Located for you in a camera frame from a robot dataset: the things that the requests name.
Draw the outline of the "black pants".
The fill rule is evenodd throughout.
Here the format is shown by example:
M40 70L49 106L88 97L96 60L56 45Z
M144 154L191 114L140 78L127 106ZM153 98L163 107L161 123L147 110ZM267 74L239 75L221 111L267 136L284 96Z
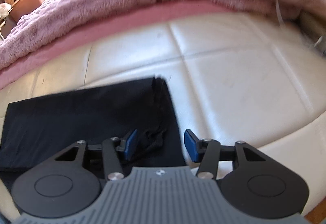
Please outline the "black pants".
M74 142L99 145L137 133L137 149L122 162L133 167L186 164L167 83L146 78L51 94L10 103L1 138L1 180L10 189L18 176Z

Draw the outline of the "cream leather bench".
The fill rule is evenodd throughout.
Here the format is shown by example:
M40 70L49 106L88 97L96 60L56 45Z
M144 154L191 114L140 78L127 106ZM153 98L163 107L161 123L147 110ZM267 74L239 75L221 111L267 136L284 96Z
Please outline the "cream leather bench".
M1 90L11 102L161 76L181 130L243 140L305 179L308 214L325 198L325 59L292 24L245 13L154 23L79 46Z

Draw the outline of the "pink bed sheet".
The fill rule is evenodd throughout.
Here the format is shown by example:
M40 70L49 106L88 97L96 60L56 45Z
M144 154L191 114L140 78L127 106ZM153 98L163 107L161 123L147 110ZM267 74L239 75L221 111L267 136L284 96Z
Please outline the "pink bed sheet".
M48 45L22 57L1 70L1 89L10 85L21 76L27 74L46 62L75 49L79 46L95 42L101 38L147 26L200 14L233 12L223 5L214 4L208 0L187 0L155 4L132 10L128 13L89 22L76 27L68 34L57 38Z

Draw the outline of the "brown wooden chair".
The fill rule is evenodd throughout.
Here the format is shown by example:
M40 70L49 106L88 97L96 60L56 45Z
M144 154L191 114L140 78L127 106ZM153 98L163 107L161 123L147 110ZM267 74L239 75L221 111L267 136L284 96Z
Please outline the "brown wooden chair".
M9 11L9 15L15 22L18 22L22 16L33 12L40 7L44 1L45 0L16 0Z

